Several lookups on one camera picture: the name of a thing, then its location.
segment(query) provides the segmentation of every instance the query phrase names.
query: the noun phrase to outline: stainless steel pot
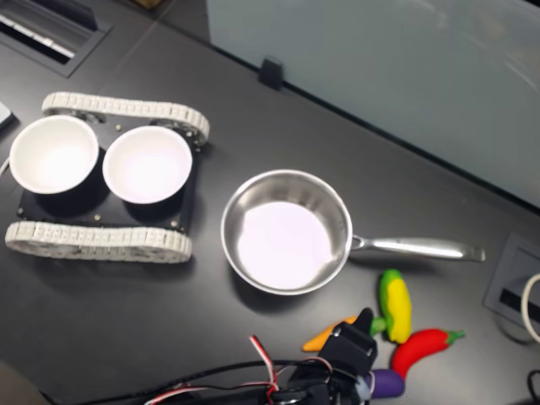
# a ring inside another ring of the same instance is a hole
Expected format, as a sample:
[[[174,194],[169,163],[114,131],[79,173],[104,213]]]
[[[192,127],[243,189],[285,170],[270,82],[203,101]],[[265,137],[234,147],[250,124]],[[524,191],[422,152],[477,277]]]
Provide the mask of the stainless steel pot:
[[[366,239],[353,235],[347,208],[324,181],[297,170],[253,177],[229,200],[221,241],[249,284],[281,295],[304,294],[339,273],[351,251],[379,250],[482,262],[483,250],[449,240]]]

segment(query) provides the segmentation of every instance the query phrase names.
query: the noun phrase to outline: black table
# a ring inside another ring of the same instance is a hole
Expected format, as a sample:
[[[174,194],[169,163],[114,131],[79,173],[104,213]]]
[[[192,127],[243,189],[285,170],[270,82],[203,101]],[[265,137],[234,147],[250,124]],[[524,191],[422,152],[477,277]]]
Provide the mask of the black table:
[[[115,28],[70,79],[0,46],[0,97],[21,120],[3,133],[0,159],[52,91],[200,110],[212,130],[197,185],[194,257],[180,265],[54,261],[2,244],[2,359],[62,403],[257,359],[252,333],[274,358],[299,359],[301,344],[332,322],[376,308],[376,280],[396,267],[412,295],[414,330],[467,331],[447,352],[414,366],[404,403],[510,404],[527,397],[525,377],[538,367],[539,347],[513,343],[482,302],[508,234],[540,243],[538,216],[297,94],[264,87],[253,72],[135,8],[94,3]],[[359,235],[461,240],[483,246],[488,260],[359,257],[315,293],[259,293],[228,266],[219,221],[236,187],[278,168],[330,183]],[[2,177],[0,230],[16,219],[21,192],[10,174]],[[388,366],[393,349],[381,341],[377,367]]]

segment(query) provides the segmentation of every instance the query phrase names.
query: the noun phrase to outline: white track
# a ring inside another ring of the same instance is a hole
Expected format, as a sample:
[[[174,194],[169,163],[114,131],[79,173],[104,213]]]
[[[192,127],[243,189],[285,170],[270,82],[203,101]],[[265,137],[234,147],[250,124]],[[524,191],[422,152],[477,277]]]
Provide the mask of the white track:
[[[148,118],[157,125],[190,132],[197,145],[208,141],[210,126],[200,112],[184,105],[124,100],[79,93],[49,94],[43,113],[70,114],[105,121],[105,115]],[[26,254],[62,259],[124,262],[186,262],[192,254],[190,239],[160,228],[91,228],[21,221],[9,225],[6,246]]]

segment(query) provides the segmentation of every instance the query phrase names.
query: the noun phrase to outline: wire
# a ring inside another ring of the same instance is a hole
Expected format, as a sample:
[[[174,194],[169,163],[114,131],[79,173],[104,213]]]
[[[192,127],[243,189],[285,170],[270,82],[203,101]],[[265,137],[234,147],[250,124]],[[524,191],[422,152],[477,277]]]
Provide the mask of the wire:
[[[273,405],[272,392],[279,390],[278,375],[276,374],[276,370],[273,367],[272,359],[270,359],[270,356],[268,355],[267,351],[262,346],[262,343],[259,341],[257,336],[251,335],[250,341],[251,343],[253,343],[253,346],[255,347],[256,351],[262,357],[262,360],[267,366],[268,374],[270,375],[270,388],[268,388],[267,390],[267,400],[268,400],[269,405]]]
[[[532,338],[540,343],[540,335],[538,335],[532,327],[531,318],[529,317],[529,297],[531,295],[532,286],[538,281],[540,281],[540,273],[529,278],[529,281],[525,284],[523,295],[521,296],[521,317],[523,318],[525,328],[531,334]]]
[[[270,359],[270,356],[268,356],[267,351],[264,349],[259,339],[257,339],[257,336],[251,335],[250,341],[251,343],[253,343],[253,346],[255,347],[256,351],[262,357],[264,364],[267,366],[268,374],[270,375],[270,383],[274,386],[276,390],[278,390],[279,389],[278,388],[278,375],[276,374],[276,371],[273,368],[273,362]]]
[[[375,390],[375,373],[373,371],[370,371],[370,375],[371,375],[370,394],[373,395],[373,391]]]
[[[8,166],[9,166],[9,158],[5,159],[2,165],[0,166],[0,176],[3,175],[3,172],[6,171]]]
[[[298,363],[298,361],[297,360],[274,360],[273,363],[275,365],[292,365],[294,363]],[[222,365],[214,369],[199,371],[195,374],[186,375],[184,377],[177,378],[173,381],[167,381],[163,384],[159,384],[158,386],[150,387],[145,390],[129,392],[127,394],[116,395],[114,397],[103,397],[103,398],[93,399],[90,401],[79,402],[74,405],[100,405],[101,403],[120,402],[120,401],[126,401],[126,400],[130,400],[134,398],[148,397],[150,395],[158,394],[159,392],[162,392],[163,390],[170,389],[171,387],[178,386],[188,381],[199,380],[201,378],[209,377],[211,375],[222,374],[222,373],[226,373],[228,371],[233,371],[233,370],[248,369],[251,367],[260,367],[262,365],[265,365],[265,363],[261,360]],[[319,367],[318,364],[313,364],[313,363],[306,363],[305,366],[306,367]],[[356,381],[356,377],[354,377],[354,375],[348,373],[345,370],[334,368],[333,371],[334,373],[338,373],[339,375],[347,376],[352,381]]]
[[[302,365],[302,364],[305,364],[307,362],[310,362],[310,361],[319,361],[321,363],[323,363],[327,369],[328,369],[328,377],[325,379],[325,384],[327,384],[330,379],[332,378],[332,373],[333,373],[333,368],[332,368],[332,365],[325,359],[323,359],[322,357],[306,357],[305,359],[301,360],[301,361],[298,361],[296,363],[293,363],[293,364],[289,364],[289,365],[285,365],[284,367],[282,367],[281,369],[279,369],[277,375],[280,375],[281,373],[283,373],[286,369],[290,368],[290,367],[298,367],[299,365]]]
[[[232,390],[238,390],[241,388],[246,388],[249,386],[269,386],[270,383],[265,381],[258,381],[258,382],[247,382],[246,384],[241,384],[239,386],[231,386],[231,387],[225,387],[225,386],[185,386],[182,388],[179,388],[177,390],[172,390],[168,392],[164,392],[163,394],[158,395],[156,398],[151,399],[144,403],[144,405],[155,405],[157,403],[160,403],[164,401],[167,398],[174,397],[176,395],[180,395],[186,392],[194,392],[194,391],[203,391],[203,390],[220,390],[220,391],[232,391]]]
[[[538,398],[537,392],[534,390],[534,385],[532,384],[532,377],[534,377],[535,374],[540,374],[540,370],[533,370],[528,374],[526,377],[526,387],[529,389],[534,403],[540,403],[540,398]]]

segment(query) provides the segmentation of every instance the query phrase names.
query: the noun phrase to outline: red chili pepper toy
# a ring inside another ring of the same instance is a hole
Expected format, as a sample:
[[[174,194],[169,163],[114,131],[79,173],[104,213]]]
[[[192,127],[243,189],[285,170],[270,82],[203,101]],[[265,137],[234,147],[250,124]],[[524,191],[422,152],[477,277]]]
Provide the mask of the red chili pepper toy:
[[[402,345],[398,346],[391,360],[391,368],[404,380],[408,369],[417,361],[449,348],[465,332],[447,332],[440,329],[426,329],[413,333]]]

